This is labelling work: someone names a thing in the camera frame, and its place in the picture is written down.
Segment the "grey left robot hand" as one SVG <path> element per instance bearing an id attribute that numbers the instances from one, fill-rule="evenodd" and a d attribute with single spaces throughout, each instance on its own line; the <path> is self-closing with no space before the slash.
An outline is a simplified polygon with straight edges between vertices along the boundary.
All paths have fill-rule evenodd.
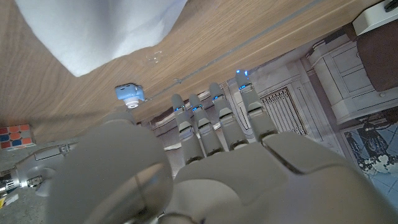
<path id="1" fill-rule="evenodd" d="M 196 95 L 195 121 L 172 98 L 184 166 L 127 111 L 108 115 L 68 153 L 53 178 L 47 223 L 396 223 L 393 205 L 350 162 L 279 132 L 247 72 L 236 81 L 256 140 L 249 142 L 221 89 L 210 92 L 224 150 Z"/>

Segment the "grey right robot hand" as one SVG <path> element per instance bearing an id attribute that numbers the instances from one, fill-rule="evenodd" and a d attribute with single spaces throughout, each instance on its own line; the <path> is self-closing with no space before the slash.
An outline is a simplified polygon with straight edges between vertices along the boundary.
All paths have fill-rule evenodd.
<path id="1" fill-rule="evenodd" d="M 11 180 L 15 187 L 35 188 L 35 194 L 48 197 L 52 179 L 68 153 L 77 143 L 46 147 L 33 152 L 17 162 L 11 169 Z"/>

